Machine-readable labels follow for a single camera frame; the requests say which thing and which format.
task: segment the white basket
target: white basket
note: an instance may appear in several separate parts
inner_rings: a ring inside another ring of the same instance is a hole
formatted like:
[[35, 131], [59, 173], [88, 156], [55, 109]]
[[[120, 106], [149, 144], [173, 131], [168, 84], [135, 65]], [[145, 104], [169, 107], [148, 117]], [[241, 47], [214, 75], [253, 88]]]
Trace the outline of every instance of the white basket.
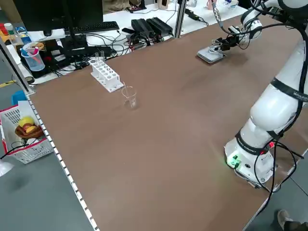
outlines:
[[[35, 124], [38, 125], [34, 113], [32, 118], [34, 119]], [[0, 129], [5, 153], [11, 149], [13, 142], [21, 140], [20, 137], [15, 134], [15, 129], [18, 126], [19, 119], [20, 115], [18, 105], [0, 111]], [[49, 141], [44, 138], [25, 148], [17, 149], [16, 151], [9, 153], [8, 156], [12, 156], [24, 164], [27, 164], [51, 152], [53, 152], [52, 146]]]

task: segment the test tube rack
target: test tube rack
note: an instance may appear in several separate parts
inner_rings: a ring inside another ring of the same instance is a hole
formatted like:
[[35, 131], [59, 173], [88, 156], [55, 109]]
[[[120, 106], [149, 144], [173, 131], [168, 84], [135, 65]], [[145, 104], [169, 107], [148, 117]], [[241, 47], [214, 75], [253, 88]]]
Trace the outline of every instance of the test tube rack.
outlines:
[[120, 81], [120, 76], [102, 59], [91, 60], [89, 64], [93, 69], [91, 75], [110, 93], [124, 86]]

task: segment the brown table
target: brown table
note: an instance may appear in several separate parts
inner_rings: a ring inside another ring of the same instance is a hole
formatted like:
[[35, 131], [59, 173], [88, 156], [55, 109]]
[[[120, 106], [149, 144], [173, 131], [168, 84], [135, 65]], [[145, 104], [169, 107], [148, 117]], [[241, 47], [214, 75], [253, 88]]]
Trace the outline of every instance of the brown table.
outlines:
[[[225, 27], [239, 23], [233, 18]], [[238, 231], [266, 200], [267, 192], [226, 165], [223, 146], [299, 35], [274, 27], [217, 64], [195, 57], [220, 36], [213, 25], [108, 61], [137, 89], [135, 111], [90, 68], [39, 85], [31, 96], [100, 230]], [[306, 116], [284, 140], [300, 153], [308, 147]], [[285, 174], [291, 158], [279, 152], [278, 159]]]

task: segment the white desk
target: white desk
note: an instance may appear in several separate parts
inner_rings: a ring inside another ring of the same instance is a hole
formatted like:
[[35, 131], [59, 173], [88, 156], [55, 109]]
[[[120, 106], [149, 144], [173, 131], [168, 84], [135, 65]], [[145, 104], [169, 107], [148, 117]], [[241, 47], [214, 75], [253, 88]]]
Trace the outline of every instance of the white desk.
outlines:
[[[205, 0], [200, 0], [197, 4], [196, 7], [188, 7], [188, 9], [192, 10], [196, 15], [202, 17], [206, 22], [208, 22], [210, 25], [217, 23], [216, 19], [214, 18], [212, 10], [209, 10], [208, 8], [205, 7], [206, 2]], [[178, 4], [175, 5], [175, 3], [170, 3], [168, 6], [168, 10], [174, 10], [175, 8], [178, 9]], [[230, 8], [229, 6], [225, 5], [218, 5], [218, 9], [221, 15], [222, 21], [227, 20], [229, 18], [236, 17], [238, 15], [243, 14], [246, 9], [235, 6], [233, 8]], [[165, 10], [157, 10], [157, 4], [151, 4], [146, 6], [146, 10], [138, 11], [135, 13], [130, 13], [127, 11], [120, 11], [120, 12], [115, 12], [115, 13], [109, 13], [109, 14], [104, 14], [103, 19], [104, 21], [116, 21], [120, 27], [120, 29], [124, 27], [130, 27], [131, 26], [131, 20], [132, 19], [140, 19], [140, 18], [152, 18], [152, 17], [158, 17], [162, 21], [167, 21], [173, 14], [174, 11], [165, 11]], [[175, 28], [176, 25], [176, 19], [177, 19], [177, 12], [173, 15], [173, 17], [168, 21], [168, 25], [170, 25], [173, 29]], [[205, 27], [205, 23], [195, 21], [191, 18], [189, 18], [187, 15], [184, 16], [184, 22], [182, 25], [182, 34], [186, 34], [198, 29], [201, 29]], [[105, 31], [105, 32], [96, 32], [96, 34], [104, 35], [104, 36], [112, 36], [116, 38], [119, 36], [117, 31]], [[44, 41], [44, 40], [50, 40], [50, 39], [61, 39], [65, 37], [64, 30], [63, 29], [57, 29], [52, 31], [52, 36], [50, 37], [45, 37], [43, 35], [42, 31], [29, 31], [29, 35], [31, 37], [32, 41]], [[125, 33], [121, 33], [121, 35], [117, 38], [117, 40], [121, 40], [125, 37]], [[103, 45], [104, 41], [100, 38], [93, 37], [93, 36], [87, 36], [87, 42], [89, 45]], [[117, 47], [117, 44], [124, 45], [125, 40], [120, 41], [120, 42], [115, 42], [114, 47], [116, 50], [120, 50], [120, 47]], [[107, 45], [111, 44], [111, 41], [105, 40], [105, 43]], [[31, 74], [23, 67], [22, 64], [18, 65], [19, 68], [21, 69], [22, 73], [24, 76], [30, 76]], [[73, 67], [66, 67], [66, 70], [69, 69], [73, 70]], [[59, 71], [61, 74], [65, 75], [69, 72], [62, 72]], [[43, 77], [40, 77], [35, 80], [35, 84], [38, 83], [43, 83], [46, 81], [49, 81], [51, 79], [57, 78], [58, 76], [54, 73], [47, 74]]]

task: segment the yellow fruit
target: yellow fruit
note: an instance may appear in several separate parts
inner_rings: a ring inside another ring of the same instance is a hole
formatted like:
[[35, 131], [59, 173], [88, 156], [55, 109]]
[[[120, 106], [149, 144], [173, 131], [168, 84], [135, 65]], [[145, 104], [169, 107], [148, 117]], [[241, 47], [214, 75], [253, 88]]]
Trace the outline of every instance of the yellow fruit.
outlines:
[[33, 129], [35, 129], [37, 126], [30, 126], [27, 128], [26, 133], [31, 132]]
[[19, 120], [18, 125], [23, 127], [25, 124], [34, 124], [34, 120], [32, 119], [32, 117], [26, 116], [24, 118], [21, 118], [21, 120]]

